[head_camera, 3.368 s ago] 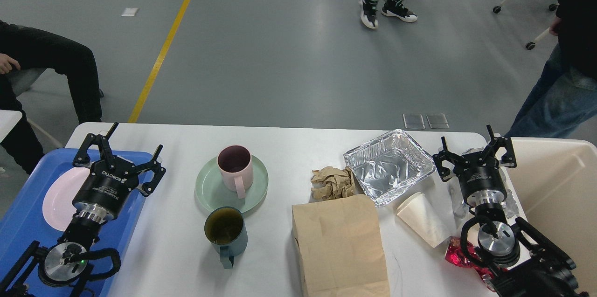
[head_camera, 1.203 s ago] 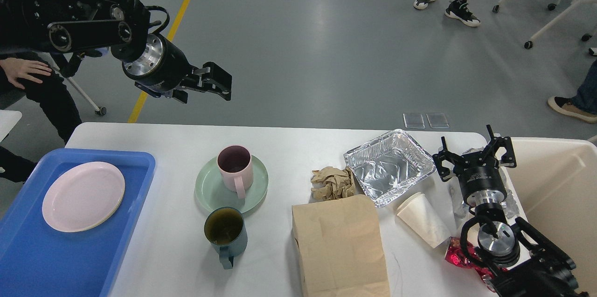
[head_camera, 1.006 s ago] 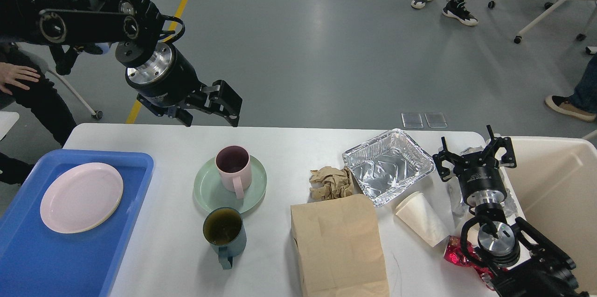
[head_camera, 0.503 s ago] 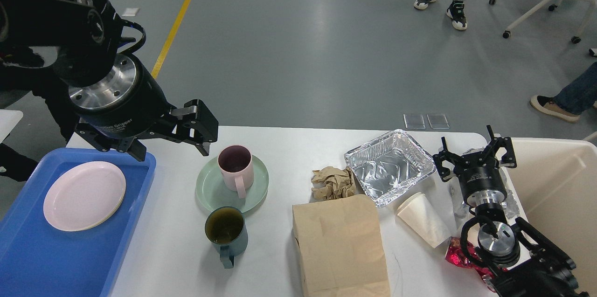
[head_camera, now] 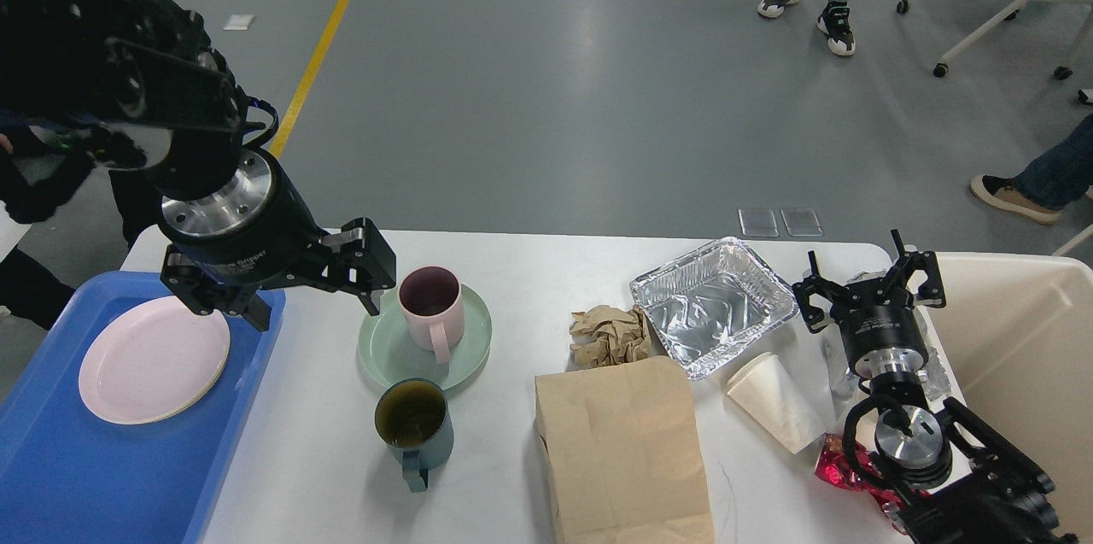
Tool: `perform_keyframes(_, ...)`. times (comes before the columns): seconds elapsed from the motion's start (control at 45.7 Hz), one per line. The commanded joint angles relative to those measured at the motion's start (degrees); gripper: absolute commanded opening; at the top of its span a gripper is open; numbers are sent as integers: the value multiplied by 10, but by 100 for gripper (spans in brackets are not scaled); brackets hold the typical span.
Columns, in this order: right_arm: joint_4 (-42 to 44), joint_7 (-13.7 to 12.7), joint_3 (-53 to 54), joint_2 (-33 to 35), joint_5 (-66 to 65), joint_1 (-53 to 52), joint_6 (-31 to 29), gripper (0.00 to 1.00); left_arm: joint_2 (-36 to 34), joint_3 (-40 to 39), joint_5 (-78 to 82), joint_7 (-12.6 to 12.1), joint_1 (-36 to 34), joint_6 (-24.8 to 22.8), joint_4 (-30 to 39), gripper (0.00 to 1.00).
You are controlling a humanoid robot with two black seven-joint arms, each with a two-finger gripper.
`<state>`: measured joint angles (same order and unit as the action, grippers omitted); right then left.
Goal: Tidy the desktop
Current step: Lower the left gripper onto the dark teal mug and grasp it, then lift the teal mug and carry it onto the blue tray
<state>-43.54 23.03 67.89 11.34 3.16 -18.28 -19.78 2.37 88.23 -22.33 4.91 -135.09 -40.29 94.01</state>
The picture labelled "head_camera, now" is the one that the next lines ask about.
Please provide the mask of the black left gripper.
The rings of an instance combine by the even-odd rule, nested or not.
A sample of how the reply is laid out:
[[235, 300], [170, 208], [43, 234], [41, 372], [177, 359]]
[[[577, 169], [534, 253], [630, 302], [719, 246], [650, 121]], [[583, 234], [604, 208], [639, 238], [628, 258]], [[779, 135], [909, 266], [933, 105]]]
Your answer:
[[265, 149], [243, 149], [218, 190], [190, 197], [188, 182], [156, 170], [161, 233], [172, 245], [161, 282], [192, 314], [215, 311], [269, 330], [271, 307], [259, 284], [286, 273], [287, 287], [355, 295], [377, 317], [380, 296], [397, 283], [397, 256], [371, 218], [330, 233], [316, 224], [289, 175]]

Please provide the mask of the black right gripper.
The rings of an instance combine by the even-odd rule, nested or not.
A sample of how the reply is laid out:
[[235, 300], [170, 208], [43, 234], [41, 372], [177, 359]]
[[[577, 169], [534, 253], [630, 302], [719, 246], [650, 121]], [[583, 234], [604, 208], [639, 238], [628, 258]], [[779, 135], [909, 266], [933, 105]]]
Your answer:
[[[919, 372], [929, 360], [921, 315], [914, 307], [942, 309], [947, 306], [944, 280], [933, 251], [909, 251], [898, 230], [891, 230], [897, 260], [871, 288], [878, 304], [855, 306], [855, 292], [846, 284], [823, 277], [813, 249], [808, 252], [810, 269], [792, 284], [798, 310], [810, 333], [839, 323], [848, 369], [863, 380], [885, 372]], [[827, 309], [812, 303], [819, 296]]]

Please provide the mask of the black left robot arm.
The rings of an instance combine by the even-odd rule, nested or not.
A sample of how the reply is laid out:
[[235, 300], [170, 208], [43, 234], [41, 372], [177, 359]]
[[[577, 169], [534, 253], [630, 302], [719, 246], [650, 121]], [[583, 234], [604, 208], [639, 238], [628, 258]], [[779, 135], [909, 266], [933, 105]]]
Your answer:
[[161, 282], [193, 314], [268, 330], [262, 289], [355, 295], [372, 317], [397, 257], [371, 218], [320, 228], [266, 144], [277, 109], [247, 94], [203, 17], [172, 0], [3, 0], [3, 125], [161, 196]]

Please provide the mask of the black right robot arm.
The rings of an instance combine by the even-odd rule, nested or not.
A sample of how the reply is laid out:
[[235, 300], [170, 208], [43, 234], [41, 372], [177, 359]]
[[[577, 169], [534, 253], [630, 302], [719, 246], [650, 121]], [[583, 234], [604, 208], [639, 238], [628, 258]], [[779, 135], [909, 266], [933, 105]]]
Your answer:
[[1055, 483], [1038, 463], [957, 399], [926, 399], [930, 362], [919, 307], [947, 306], [939, 257], [909, 251], [882, 274], [841, 284], [815, 252], [792, 285], [811, 333], [836, 326], [863, 398], [847, 412], [839, 453], [856, 477], [897, 497], [891, 513], [915, 543], [1077, 543], [1049, 502]]

